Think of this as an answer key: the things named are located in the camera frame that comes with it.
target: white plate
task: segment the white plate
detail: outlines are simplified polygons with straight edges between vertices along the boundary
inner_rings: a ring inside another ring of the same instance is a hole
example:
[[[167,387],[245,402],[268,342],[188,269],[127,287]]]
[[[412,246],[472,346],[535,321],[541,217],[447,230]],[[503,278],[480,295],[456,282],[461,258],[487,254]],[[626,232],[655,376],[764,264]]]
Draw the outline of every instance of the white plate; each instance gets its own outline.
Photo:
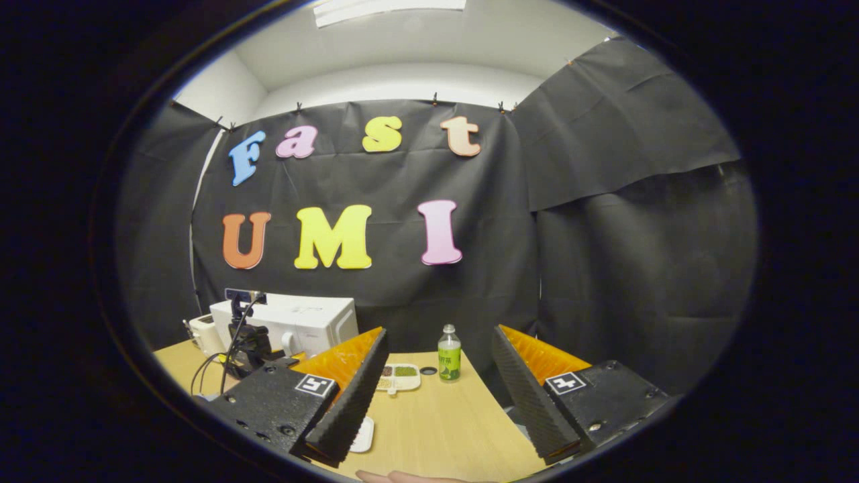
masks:
[[[385,364],[391,366],[391,375],[382,376],[379,378],[379,384],[384,384],[382,381],[388,381],[389,387],[384,388],[376,385],[377,391],[387,391],[388,394],[397,394],[397,391],[410,391],[421,387],[421,372],[415,364]],[[395,376],[398,367],[411,367],[415,370],[416,376]]]
[[[358,434],[355,436],[355,441],[352,442],[349,451],[363,453],[370,449],[370,446],[373,445],[373,428],[375,428],[375,422],[369,416],[364,416],[364,421],[361,422],[361,427],[358,428]]]

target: wooden table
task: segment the wooden table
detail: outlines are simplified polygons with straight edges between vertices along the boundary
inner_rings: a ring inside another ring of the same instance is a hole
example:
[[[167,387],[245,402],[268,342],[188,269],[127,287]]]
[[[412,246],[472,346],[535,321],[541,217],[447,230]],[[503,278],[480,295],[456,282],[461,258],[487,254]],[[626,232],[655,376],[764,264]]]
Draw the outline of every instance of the wooden table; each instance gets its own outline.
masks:
[[[155,356],[186,388],[205,359],[190,341],[162,349]],[[437,367],[438,355],[391,354],[387,361]],[[221,370],[220,364],[209,368],[205,394],[216,394]],[[339,468],[314,464],[353,479],[362,469],[466,481],[511,481],[545,468],[531,443],[480,380],[465,352],[459,381],[445,383],[436,374],[421,376],[421,387],[412,391],[398,391],[393,396],[376,391],[367,415],[375,422],[369,451],[349,453]]]
[[[206,355],[200,351],[192,340],[186,340],[176,345],[164,347],[159,351],[155,351],[155,358],[164,366],[167,373],[176,381],[188,394],[191,394],[191,379],[200,364],[205,362]],[[217,361],[209,364],[206,369],[205,379],[203,380],[203,394],[220,394],[221,393],[221,376],[223,375],[223,366]],[[232,376],[227,375],[227,381],[224,383],[224,390],[232,388],[238,381]],[[197,381],[194,383],[194,394],[200,392],[199,389],[200,376],[197,375]]]

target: white box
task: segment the white box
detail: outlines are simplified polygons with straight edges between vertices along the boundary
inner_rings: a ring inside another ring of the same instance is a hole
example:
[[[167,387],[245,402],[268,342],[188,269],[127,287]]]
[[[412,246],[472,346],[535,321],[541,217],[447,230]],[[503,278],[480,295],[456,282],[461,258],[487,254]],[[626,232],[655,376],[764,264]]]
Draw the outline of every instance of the white box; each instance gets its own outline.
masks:
[[[218,352],[226,352],[227,347],[223,344],[221,336],[218,335],[215,320],[211,314],[201,315],[188,322],[188,327],[191,328],[191,335],[197,342],[197,347],[203,351],[203,354],[212,356]]]
[[[358,335],[355,301],[351,298],[299,297],[266,294],[266,304],[253,305],[246,323],[269,330],[271,350],[283,349],[286,356],[306,352],[311,358]],[[210,305],[215,327],[225,347],[229,347],[231,301]]]

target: finger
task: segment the finger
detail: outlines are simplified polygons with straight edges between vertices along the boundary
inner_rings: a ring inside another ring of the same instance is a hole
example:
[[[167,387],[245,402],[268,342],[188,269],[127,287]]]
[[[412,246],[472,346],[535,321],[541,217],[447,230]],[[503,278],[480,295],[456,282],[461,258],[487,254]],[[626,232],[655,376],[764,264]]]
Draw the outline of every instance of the finger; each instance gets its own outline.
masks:
[[[392,483],[392,481],[390,481],[386,476],[370,473],[369,471],[364,471],[362,469],[356,471],[355,476],[364,483]]]
[[[387,474],[391,483],[467,483],[463,480],[454,478],[427,478],[425,476],[417,476],[416,474],[404,473],[402,471],[392,471]]]

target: cable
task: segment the cable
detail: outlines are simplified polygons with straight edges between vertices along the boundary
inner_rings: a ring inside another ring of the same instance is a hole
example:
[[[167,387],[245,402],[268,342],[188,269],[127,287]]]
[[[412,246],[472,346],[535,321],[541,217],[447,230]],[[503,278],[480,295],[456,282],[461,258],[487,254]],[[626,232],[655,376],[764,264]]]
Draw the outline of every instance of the cable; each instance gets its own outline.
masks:
[[[227,368],[229,368],[230,359],[234,356],[234,352],[238,351],[235,346],[235,341],[239,338],[239,333],[241,333],[241,326],[245,325],[245,319],[247,318],[247,313],[251,311],[251,307],[260,300],[262,297],[257,296],[253,299],[250,305],[245,308],[245,313],[241,315],[241,320],[235,326],[235,334],[233,335],[233,340],[229,343],[229,348],[227,349],[227,358],[223,361],[223,374],[221,375],[221,394],[223,394],[223,386],[227,383]]]
[[[208,356],[206,358],[206,360],[204,360],[203,363],[200,364],[200,367],[197,367],[197,372],[195,372],[194,377],[191,378],[191,395],[194,395],[194,381],[197,381],[197,374],[200,373],[201,369],[203,369],[204,366],[208,365],[210,362],[212,362],[212,360],[214,360],[216,357],[218,357],[221,354],[223,354],[223,352],[218,352],[217,354],[212,354],[212,355]]]
[[[216,355],[216,356],[226,356],[227,354],[225,354],[224,352],[218,352],[218,353],[217,353],[217,354],[215,354],[215,355]],[[203,380],[206,378],[206,370],[207,370],[207,369],[209,369],[209,366],[210,366],[213,362],[215,362],[215,358],[209,358],[208,362],[205,362],[205,363],[204,363],[204,366],[203,366],[203,372],[201,372],[201,373],[200,373],[200,390],[199,390],[199,393],[200,393],[200,394],[202,394],[202,393],[203,393]]]

